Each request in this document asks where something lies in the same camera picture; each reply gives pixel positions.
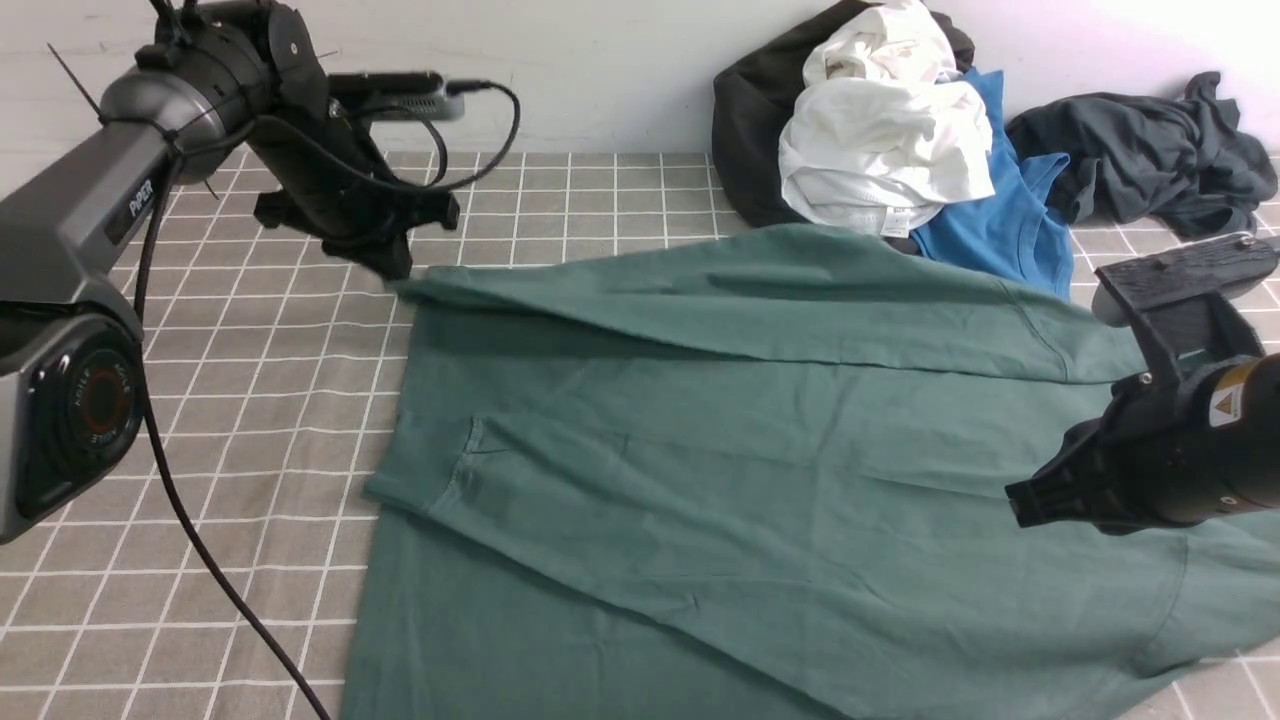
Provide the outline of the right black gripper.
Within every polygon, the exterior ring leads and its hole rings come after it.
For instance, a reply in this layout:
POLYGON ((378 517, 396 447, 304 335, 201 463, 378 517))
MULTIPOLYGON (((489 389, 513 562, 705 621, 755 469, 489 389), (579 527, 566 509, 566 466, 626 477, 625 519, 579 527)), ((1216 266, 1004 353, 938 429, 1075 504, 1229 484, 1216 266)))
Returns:
POLYGON ((1006 487, 1018 525, 1129 536, 1261 511, 1263 350, 1248 320, 1220 293, 1125 314, 1147 368, 1006 487))

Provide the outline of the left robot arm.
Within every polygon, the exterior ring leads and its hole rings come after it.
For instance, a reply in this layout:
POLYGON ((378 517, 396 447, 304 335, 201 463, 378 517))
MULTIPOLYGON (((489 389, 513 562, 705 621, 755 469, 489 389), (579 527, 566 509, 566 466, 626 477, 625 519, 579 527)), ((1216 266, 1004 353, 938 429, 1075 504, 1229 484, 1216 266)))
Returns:
POLYGON ((10 542, 100 482, 143 423, 143 328, 110 281, 154 238, 172 191, 247 146, 279 188, 268 229, 298 231, 387 281, 408 234, 452 231, 454 195, 399 179, 370 128, 458 118, 433 72, 323 68, 303 17, 279 1, 155 3, 154 41, 93 105, 99 128, 1 205, 1 536, 10 542))

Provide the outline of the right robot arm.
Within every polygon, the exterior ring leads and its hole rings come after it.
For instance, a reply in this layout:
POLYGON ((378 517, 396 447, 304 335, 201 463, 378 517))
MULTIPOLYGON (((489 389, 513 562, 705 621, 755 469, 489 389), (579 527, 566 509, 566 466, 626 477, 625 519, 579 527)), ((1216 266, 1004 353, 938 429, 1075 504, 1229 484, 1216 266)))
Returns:
POLYGON ((1033 477, 1006 487, 1021 528, 1106 536, 1187 529, 1277 509, 1277 356, 1219 291, 1171 304, 1112 299, 1146 369, 1071 427, 1033 477))

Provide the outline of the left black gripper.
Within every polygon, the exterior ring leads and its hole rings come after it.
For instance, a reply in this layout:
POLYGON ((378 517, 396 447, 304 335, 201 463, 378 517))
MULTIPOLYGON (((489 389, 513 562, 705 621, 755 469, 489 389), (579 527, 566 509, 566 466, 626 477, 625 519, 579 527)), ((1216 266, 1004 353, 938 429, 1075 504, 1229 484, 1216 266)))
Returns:
POLYGON ((279 1, 221 1, 206 5, 205 20, 239 31, 268 70, 266 101, 247 142, 280 188, 259 196, 259 223, 303 232, 328 256, 384 281, 408 277, 410 232, 454 231, 454 195, 401 179, 372 140, 375 122, 343 117, 300 12, 279 1))

